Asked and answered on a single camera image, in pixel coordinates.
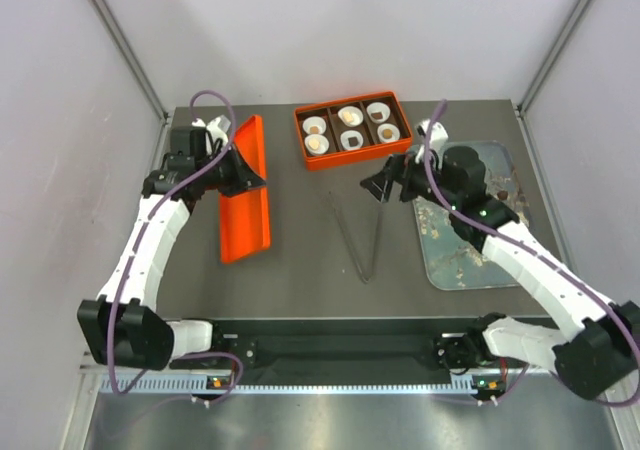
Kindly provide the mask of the orange box lid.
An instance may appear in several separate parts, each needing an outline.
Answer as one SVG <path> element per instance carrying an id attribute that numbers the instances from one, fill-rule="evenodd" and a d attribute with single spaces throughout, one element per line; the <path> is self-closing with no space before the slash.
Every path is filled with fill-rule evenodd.
<path id="1" fill-rule="evenodd" d="M 252 115 L 236 133 L 236 146 L 249 166 L 267 178 L 264 123 Z M 219 197 L 220 260 L 232 264 L 271 246 L 267 187 L 227 198 Z"/>

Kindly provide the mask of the metal tongs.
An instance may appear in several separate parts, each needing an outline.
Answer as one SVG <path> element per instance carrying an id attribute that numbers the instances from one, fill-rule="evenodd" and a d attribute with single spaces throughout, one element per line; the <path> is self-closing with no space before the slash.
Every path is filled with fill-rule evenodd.
<path id="1" fill-rule="evenodd" d="M 384 224 L 384 205 L 382 203 L 375 204 L 374 220 L 370 228 L 369 246 L 365 249 L 365 253 L 362 253 L 362 248 L 358 247 L 355 234 L 348 225 L 338 196 L 334 192 L 329 191 L 327 201 L 359 280 L 364 285 L 371 283 L 377 271 Z"/>

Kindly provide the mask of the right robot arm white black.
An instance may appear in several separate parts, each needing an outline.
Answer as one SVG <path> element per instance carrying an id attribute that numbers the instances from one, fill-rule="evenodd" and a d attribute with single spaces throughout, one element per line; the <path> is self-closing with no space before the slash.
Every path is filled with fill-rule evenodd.
<path id="1" fill-rule="evenodd" d="M 514 210 L 489 193 L 485 174 L 473 148 L 453 146 L 442 157 L 429 151 L 423 160 L 393 154 L 360 183 L 380 203 L 400 185 L 401 201 L 422 198 L 444 208 L 455 234 L 509 274 L 554 323 L 548 328 L 487 314 L 461 336 L 435 340 L 438 364 L 468 371 L 500 358 L 519 360 L 597 401 L 639 368 L 639 307 L 615 303 L 559 262 Z"/>

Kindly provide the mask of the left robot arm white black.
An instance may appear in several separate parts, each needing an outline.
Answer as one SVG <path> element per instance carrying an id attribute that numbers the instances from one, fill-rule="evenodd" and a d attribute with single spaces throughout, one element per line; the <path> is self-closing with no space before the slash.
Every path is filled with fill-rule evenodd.
<path id="1" fill-rule="evenodd" d="M 263 121 L 250 117 L 233 146 L 197 180 L 227 141 L 225 120 L 197 121 L 170 133 L 161 167 L 143 183 L 138 215 L 116 269 L 77 318 L 89 351 L 101 365 L 162 370 L 193 354 L 205 366 L 226 357 L 227 344 L 209 320 L 167 321 L 156 313 L 158 289 L 171 250 L 205 192 L 219 193 L 220 259 L 234 263 L 271 245 Z M 183 181 L 190 181 L 183 186 Z"/>

